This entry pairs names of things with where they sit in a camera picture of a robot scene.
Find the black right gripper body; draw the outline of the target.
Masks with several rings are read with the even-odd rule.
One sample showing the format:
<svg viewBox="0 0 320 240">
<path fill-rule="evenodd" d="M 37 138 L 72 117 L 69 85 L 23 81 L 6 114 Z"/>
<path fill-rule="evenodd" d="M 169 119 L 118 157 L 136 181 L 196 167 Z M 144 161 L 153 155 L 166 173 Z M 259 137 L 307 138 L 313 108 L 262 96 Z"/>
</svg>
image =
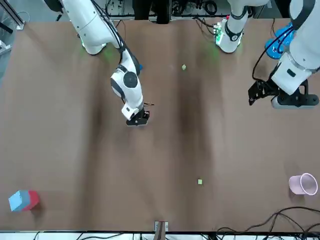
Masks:
<svg viewBox="0 0 320 240">
<path fill-rule="evenodd" d="M 130 120 L 126 121 L 127 126 L 142 126 L 148 123 L 150 117 L 149 111 L 140 111 L 135 116 L 133 116 Z"/>
</svg>

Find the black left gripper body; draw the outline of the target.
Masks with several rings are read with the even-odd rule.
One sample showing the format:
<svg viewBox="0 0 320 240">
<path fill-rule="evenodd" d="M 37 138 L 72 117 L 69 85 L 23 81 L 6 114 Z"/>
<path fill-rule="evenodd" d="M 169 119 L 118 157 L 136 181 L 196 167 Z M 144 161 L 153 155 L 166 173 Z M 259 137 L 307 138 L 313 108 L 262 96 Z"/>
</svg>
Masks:
<svg viewBox="0 0 320 240">
<path fill-rule="evenodd" d="M 263 81 L 261 83 L 262 96 L 277 96 L 278 95 L 278 86 L 273 82 L 272 79 Z"/>
</svg>

